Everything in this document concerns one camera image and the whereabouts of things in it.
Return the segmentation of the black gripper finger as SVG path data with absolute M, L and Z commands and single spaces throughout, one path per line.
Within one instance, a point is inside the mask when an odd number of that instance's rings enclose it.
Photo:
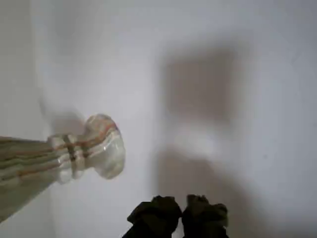
M 155 196 L 141 202 L 127 217 L 132 227 L 124 238 L 170 238 L 182 211 L 172 196 Z
M 222 204 L 210 204 L 205 196 L 187 195 L 181 221 L 185 238 L 227 238 L 228 210 Z

